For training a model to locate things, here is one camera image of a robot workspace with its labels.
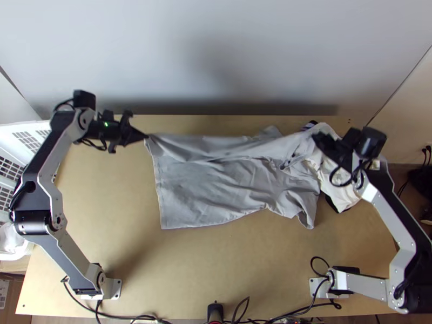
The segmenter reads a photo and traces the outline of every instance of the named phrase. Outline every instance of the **robotic arm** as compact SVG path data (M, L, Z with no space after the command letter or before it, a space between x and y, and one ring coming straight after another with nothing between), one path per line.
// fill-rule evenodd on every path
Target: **robotic arm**
M309 287L317 298L346 298L360 293L386 302L399 313L432 312L432 244L429 237L393 191L387 162L368 167L379 157L386 136L368 127L351 128L341 140L318 133L315 143L339 168L351 173L350 184L362 199L371 203L389 229L399 250L389 266L389 278L361 275L358 268L334 266L325 277L311 278Z
M101 266L90 263L70 237L62 194L51 179L72 143L115 153L117 145L141 141L146 135L129 124L132 113L128 111L120 122L107 111L95 120L96 97L91 93L75 91L70 101L72 110L59 110L53 115L51 133L17 184L9 207L11 220L18 234L40 245L63 269L71 288L82 299L117 299L122 281L107 278ZM103 146L94 145L90 139L99 139Z

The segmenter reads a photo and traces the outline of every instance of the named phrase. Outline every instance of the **white wall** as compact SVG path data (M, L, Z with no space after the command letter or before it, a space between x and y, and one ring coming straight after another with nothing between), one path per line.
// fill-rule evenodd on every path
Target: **white wall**
M423 163L421 149L432 145L432 50L370 126L387 135L382 153L390 163Z
M362 124L432 43L431 9L426 0L10 1L0 5L0 64L45 112L81 88L100 104L331 105L322 113Z
M0 71L0 124L40 119L40 116Z

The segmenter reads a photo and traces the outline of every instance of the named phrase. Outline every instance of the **cloth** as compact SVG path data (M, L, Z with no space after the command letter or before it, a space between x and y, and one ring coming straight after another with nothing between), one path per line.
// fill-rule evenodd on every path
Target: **cloth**
M274 126L256 137L149 135L162 229L223 224L265 208L312 229L321 190L338 210L355 204L352 187L328 182L332 161L312 139L319 131L337 137L324 123L288 136Z

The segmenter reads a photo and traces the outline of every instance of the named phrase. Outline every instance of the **cardboard box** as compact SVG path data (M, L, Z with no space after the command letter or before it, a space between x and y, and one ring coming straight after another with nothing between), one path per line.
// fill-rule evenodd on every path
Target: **cardboard box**
M15 314L23 279L0 273L0 324L31 324L31 316Z

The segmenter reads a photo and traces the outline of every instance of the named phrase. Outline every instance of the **tabletop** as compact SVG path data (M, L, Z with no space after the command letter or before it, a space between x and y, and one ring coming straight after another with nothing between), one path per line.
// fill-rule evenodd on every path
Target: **tabletop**
M253 136L270 125L290 134L311 119L339 135L352 126L349 118L330 116L135 116L131 124L146 133ZM73 146L56 183L70 235L91 262L123 280L120 299L102 304L110 314L203 319L217 300L230 316L250 296L246 317L273 318L310 304L311 257L388 277L396 253L392 236L365 201L337 214L320 197L313 230L268 210L218 226L162 230L152 159L143 143L119 147L117 154ZM17 313L93 317L68 296L60 283L64 275L35 247ZM339 302L341 310L318 307L308 316L390 312L362 295Z

